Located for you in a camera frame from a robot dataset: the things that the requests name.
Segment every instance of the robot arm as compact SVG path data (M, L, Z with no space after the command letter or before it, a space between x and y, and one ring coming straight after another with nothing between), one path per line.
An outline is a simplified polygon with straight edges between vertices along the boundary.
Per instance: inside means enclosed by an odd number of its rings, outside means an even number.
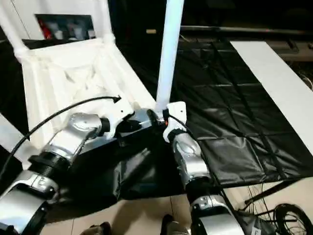
M163 112L165 119L168 119L163 137L172 145L181 181L190 203L192 234L244 235L220 189L214 186L207 165L201 157L199 144L182 125L187 119L185 103L170 103L167 108L168 110Z
M107 118L72 114L41 153L29 159L30 168L22 171L0 197L0 234L39 234L60 181L85 142L109 131Z

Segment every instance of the wire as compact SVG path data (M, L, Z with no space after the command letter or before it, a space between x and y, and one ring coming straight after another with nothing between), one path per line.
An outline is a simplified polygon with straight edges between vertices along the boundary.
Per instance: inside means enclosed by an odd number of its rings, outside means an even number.
M19 147L35 132L37 131L40 127L42 127L44 124L46 124L48 121L50 121L51 119L53 119L54 117L58 116L61 113L64 113L65 111L72 109L78 105L84 104L84 103L88 103L94 100L100 100L100 99L112 99L114 103L116 103L117 101L119 101L121 98L120 97L113 97L113 96L100 96L100 97L95 97L95 98L90 98L90 99L86 99L86 100L82 100L80 102L77 102L75 104L69 105L64 109L61 109L59 111L57 111L56 113L52 114L51 116L47 117L45 120L43 120L42 122L40 122L37 126L35 126L31 131L29 131L25 136L23 136L23 138L21 138L21 140L15 145L15 147L13 148L12 152L9 154L9 156L7 157L7 159L5 160L2 170L0 172L0 182L3 178L3 174L5 173L8 164L10 163L10 160L14 157L14 154L16 153L16 151L19 149Z
M262 186L261 186L261 194L263 193L263 186L264 186L264 183L262 183ZM265 202L265 199L262 198L262 201L263 201L263 204L264 204L264 206L266 208L266 211L268 212L268 206L267 206L267 204Z
M174 119L175 121L177 121L180 125L182 125L188 132L188 134L198 143L200 149L201 149L201 154L203 155L203 150L202 147L199 143L199 140L194 136L194 134L192 133L192 131L190 130L190 128L188 126L186 126L185 123L183 123L181 120L179 120L178 118L172 116L172 115L168 115L168 117ZM224 190L224 188L222 187L222 184L219 180L219 178L216 176L215 172L213 171L213 169L210 167L209 162L207 162L207 159L202 157L202 159L204 160L204 162L206 163L207 167L209 168L211 174L213 175L213 179L215 181L215 183L217 184L217 186L220 188L222 196L224 197L225 203L226 205L229 207L230 211L232 212L232 214L234 215L234 217L237 219L238 223L241 225L243 224L243 220L237 215L237 212L235 211L233 205L231 204L230 200L228 199L226 192Z

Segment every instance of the tiled floor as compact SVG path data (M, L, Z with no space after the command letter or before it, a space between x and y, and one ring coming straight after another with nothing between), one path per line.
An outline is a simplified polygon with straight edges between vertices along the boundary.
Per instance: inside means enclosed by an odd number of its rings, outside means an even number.
M275 184L264 184L264 190ZM250 186L252 194L261 191L261 185ZM226 193L237 208L243 207L243 202L250 197L247 187L230 188ZM313 221L313 178L297 182L288 188L266 198L269 209L280 203L291 203L300 206ZM262 201L255 203L255 210L262 212L265 206ZM189 203L185 195L172 197L143 199L135 201L120 201L100 212L85 217L67 220L60 223L47 224L41 235L79 235L91 225L110 222L113 235L137 235L148 231L150 235L158 235L161 220L164 215L172 214L178 222L190 226Z

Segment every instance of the white tube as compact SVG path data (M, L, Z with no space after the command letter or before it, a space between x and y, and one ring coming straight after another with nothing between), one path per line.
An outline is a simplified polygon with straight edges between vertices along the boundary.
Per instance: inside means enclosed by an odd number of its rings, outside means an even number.
M99 3L100 3L101 13L103 16L103 19L102 19L103 35L102 35L102 37L104 39L104 42L114 41L115 37L112 33L108 1L107 0L100 0Z
M6 151L11 152L21 138L23 138L23 134L0 114L0 145ZM38 150L27 140L20 146L14 156L21 161L25 169L30 165L28 158L36 154L38 154Z
M162 53L156 94L156 111L166 108L170 101L173 74L184 0L167 0Z
M14 26L11 24L1 3L0 3L0 25L9 42L11 43L16 57L18 57L21 53L28 51L28 48L24 45Z

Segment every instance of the black plastic sheet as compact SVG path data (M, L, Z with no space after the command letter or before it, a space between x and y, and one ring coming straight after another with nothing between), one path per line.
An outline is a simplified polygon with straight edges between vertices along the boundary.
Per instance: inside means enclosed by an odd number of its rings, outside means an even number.
M159 41L118 47L155 97ZM25 133L21 69L8 44L0 44L0 52L1 101L6 98L0 111ZM10 97L11 92L18 96ZM224 187L313 176L312 155L230 43L180 44L171 101L180 100L187 105L187 125ZM77 158L50 215L61 220L120 199L179 193L183 189L170 146L150 128Z

